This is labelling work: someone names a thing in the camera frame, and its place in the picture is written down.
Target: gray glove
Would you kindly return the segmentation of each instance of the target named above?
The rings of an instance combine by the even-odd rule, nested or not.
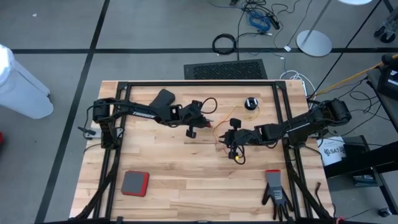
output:
[[[293,205],[287,198],[286,193],[282,188],[282,184],[280,183],[280,170],[266,170],[266,177],[267,188],[264,192],[261,203],[262,205],[265,205],[269,198],[271,198],[274,203],[273,219],[276,220],[276,215],[278,214],[279,221],[281,222],[283,220],[283,215],[285,215],[286,219],[289,217],[286,207],[293,212]]]

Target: wooden tabletop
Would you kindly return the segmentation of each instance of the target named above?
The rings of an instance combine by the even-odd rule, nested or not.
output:
[[[287,91],[293,116],[308,111],[302,84],[289,80]],[[115,97],[118,81],[103,81],[99,98]],[[215,97],[218,109],[206,117],[213,120],[213,126],[224,120],[235,107],[230,118],[242,120],[242,128],[253,129],[255,125],[277,123],[272,89],[269,86],[135,86],[130,100],[148,105],[161,89],[175,94],[175,104],[183,106],[192,100],[203,101]],[[286,119],[282,94],[280,104]],[[247,97],[259,100],[258,111],[246,111],[242,107]],[[211,111],[214,103],[209,101],[203,111]],[[228,122],[216,130],[222,135]],[[148,221],[271,221],[273,205],[261,205],[266,187],[264,171],[280,169],[282,185],[289,199],[285,159],[281,143],[274,149],[264,146],[247,146],[245,165],[238,165],[228,159],[223,145],[215,144],[212,128],[195,129],[197,137],[185,136],[186,126],[169,128],[153,120],[127,116],[121,160],[116,183],[111,218],[118,216],[125,220]],[[100,140],[88,141],[87,146]],[[317,149],[315,140],[308,140],[308,146]],[[301,149],[302,162],[309,191],[314,194],[317,182],[322,184],[319,197],[323,206],[333,214],[333,206],[323,171],[320,156],[307,148]],[[79,214],[98,188],[104,149],[92,147],[84,155],[70,216]],[[149,185],[145,197],[123,195],[121,185],[128,170],[148,172]],[[305,216],[302,194],[297,188],[300,211]],[[104,216],[106,192],[101,206]]]

